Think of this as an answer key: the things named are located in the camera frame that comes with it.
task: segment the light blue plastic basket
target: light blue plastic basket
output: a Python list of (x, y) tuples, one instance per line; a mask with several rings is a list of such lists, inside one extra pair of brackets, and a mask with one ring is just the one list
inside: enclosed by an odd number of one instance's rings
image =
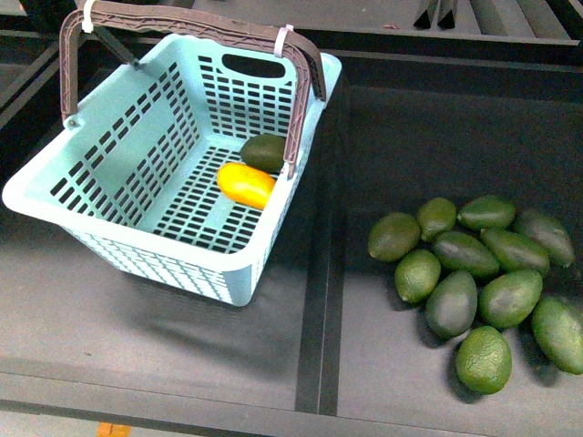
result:
[[(245, 76), (223, 55), (278, 62)], [(328, 98), (340, 62), (322, 54)], [(263, 211), (226, 198), (216, 172), (249, 137), (286, 136), (296, 74), (285, 58), (170, 35), (140, 68), (119, 67), (67, 127), (5, 186), (5, 204), (54, 222), (118, 269), (242, 306), (251, 300), (327, 102), (311, 94), (297, 169)]]

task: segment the avocado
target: avocado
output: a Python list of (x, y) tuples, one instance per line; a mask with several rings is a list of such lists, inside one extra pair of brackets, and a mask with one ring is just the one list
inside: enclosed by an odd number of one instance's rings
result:
[(273, 134), (251, 137), (240, 150), (240, 157), (249, 167), (266, 173), (279, 172), (283, 167), (285, 138)]
[(470, 390), (501, 391), (512, 373), (512, 352), (504, 336), (491, 326), (470, 331), (455, 356), (455, 371)]
[(575, 261), (571, 238), (556, 218), (532, 208), (525, 209), (518, 215), (513, 229), (542, 246), (551, 263), (566, 268)]
[(435, 334), (451, 339), (470, 329), (476, 309), (476, 282), (467, 271), (458, 270), (439, 282), (429, 295), (425, 318)]
[(548, 254), (532, 239), (497, 228), (482, 229), (480, 239), (500, 262), (503, 270), (535, 269), (543, 277), (548, 274)]
[(465, 270), (474, 278), (494, 276), (500, 269), (494, 255), (482, 243), (457, 230), (439, 234), (432, 251), (446, 269)]
[(434, 290), (440, 274), (441, 264), (435, 255), (426, 249), (416, 249), (399, 262), (394, 285), (403, 301), (415, 305)]
[(433, 241), (442, 232), (452, 230), (455, 224), (455, 205), (446, 198), (432, 198), (417, 211), (421, 239)]
[(461, 207), (457, 220), (471, 230), (505, 229), (512, 223), (516, 213), (517, 208), (508, 200), (495, 195), (487, 195), (476, 198)]
[(535, 307), (532, 330), (540, 349), (562, 371), (583, 374), (583, 315), (572, 305), (545, 297)]
[(397, 261), (415, 247), (420, 235), (412, 215), (393, 212), (374, 224), (368, 237), (368, 253), (380, 261)]
[(536, 270), (502, 275), (486, 284), (480, 293), (480, 316), (500, 330), (516, 326), (535, 308), (542, 290), (543, 278)]

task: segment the dark gray tray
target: dark gray tray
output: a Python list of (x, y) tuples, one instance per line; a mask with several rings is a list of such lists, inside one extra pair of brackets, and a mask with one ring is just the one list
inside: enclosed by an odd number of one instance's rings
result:
[[(121, 273), (2, 208), (0, 408), (221, 437), (580, 435), (583, 380), (554, 371), (528, 330), (507, 334), (502, 392), (465, 391), (457, 341), (436, 343), (394, 298), (366, 239), (391, 210), (495, 191), (565, 217), (580, 258), (581, 73), (335, 54), (352, 103), (334, 93), (248, 307)], [(581, 306), (579, 269), (549, 292)]]
[(398, 298), (394, 264), (371, 259), (366, 241), (388, 212), (414, 214), (437, 196), (459, 206), (499, 194), (564, 219), (578, 261), (553, 269), (545, 293), (583, 310), (583, 106), (357, 87), (352, 97), (338, 414), (484, 435), (580, 435), (583, 377), (546, 360), (527, 323), (505, 332), (508, 385), (475, 395), (455, 376), (464, 336), (439, 341), (423, 310)]

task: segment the basket bottom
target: basket bottom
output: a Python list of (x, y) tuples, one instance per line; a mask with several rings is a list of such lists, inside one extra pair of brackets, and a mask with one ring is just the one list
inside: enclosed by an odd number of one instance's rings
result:
[(210, 137), (203, 142), (209, 144), (201, 144), (202, 156), (180, 166), (182, 172), (169, 181), (137, 228), (204, 249), (234, 253), (249, 243), (261, 211), (230, 200), (216, 183), (223, 164), (241, 162), (240, 140)]

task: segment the basket slot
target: basket slot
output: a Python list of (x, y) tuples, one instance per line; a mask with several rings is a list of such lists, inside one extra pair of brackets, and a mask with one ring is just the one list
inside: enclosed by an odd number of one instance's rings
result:
[(233, 161), (238, 152), (209, 147), (152, 232), (221, 253), (245, 248), (261, 212), (224, 198), (215, 183), (220, 166)]
[[(118, 158), (116, 149), (139, 121), (145, 119), (152, 108), (158, 107), (160, 99), (166, 100), (175, 122), (158, 138), (135, 170), (125, 180), (120, 180), (121, 186), (112, 188), (97, 183), (111, 179), (111, 176), (100, 176), (100, 172), (104, 172), (101, 168), (110, 167), (112, 160)], [(107, 131), (99, 135), (99, 141), (51, 188), (50, 194), (71, 211), (136, 227), (199, 137), (184, 81), (174, 62)]]
[(265, 132), (287, 136), (295, 84), (290, 80), (262, 85), (253, 77), (233, 78), (216, 57), (198, 56), (213, 131), (242, 139)]
[(233, 303), (223, 274), (143, 249), (67, 229), (118, 269)]

